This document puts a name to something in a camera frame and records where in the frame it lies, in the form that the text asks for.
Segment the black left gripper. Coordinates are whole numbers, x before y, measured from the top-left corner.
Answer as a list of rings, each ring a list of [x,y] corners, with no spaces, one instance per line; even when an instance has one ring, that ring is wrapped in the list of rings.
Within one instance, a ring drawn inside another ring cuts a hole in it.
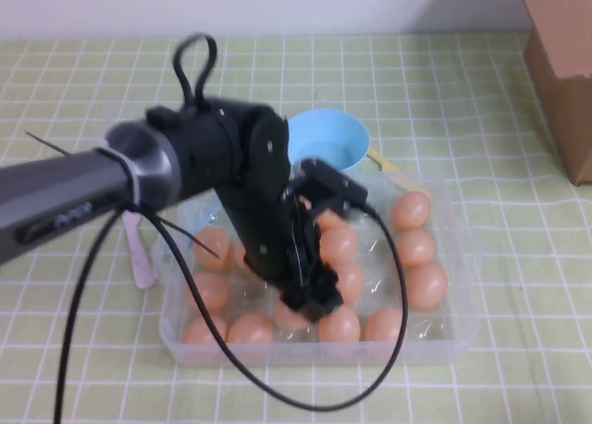
[[[343,304],[339,276],[320,257],[320,232],[306,203],[295,193],[286,196],[289,213],[281,324],[313,324]],[[309,305],[301,300],[309,298]]]

